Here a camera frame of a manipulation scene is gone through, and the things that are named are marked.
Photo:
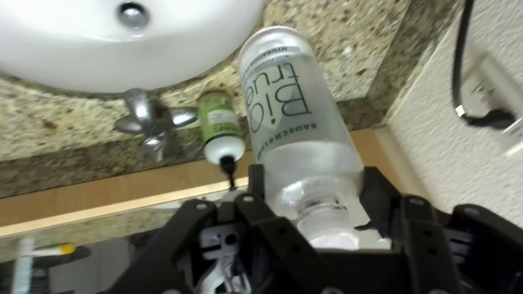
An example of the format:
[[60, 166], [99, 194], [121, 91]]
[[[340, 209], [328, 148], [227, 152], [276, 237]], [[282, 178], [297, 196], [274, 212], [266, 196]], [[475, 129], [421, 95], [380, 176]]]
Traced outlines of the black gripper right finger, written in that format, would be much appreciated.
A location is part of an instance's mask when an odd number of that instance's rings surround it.
[[375, 228], [390, 228], [402, 194], [377, 166], [366, 166], [359, 202]]

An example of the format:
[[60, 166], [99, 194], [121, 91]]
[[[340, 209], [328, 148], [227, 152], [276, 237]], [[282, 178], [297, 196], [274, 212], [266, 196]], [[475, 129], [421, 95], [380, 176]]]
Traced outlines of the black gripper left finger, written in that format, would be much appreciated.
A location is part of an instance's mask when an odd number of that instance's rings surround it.
[[248, 166], [248, 193], [264, 197], [264, 170], [258, 163]]

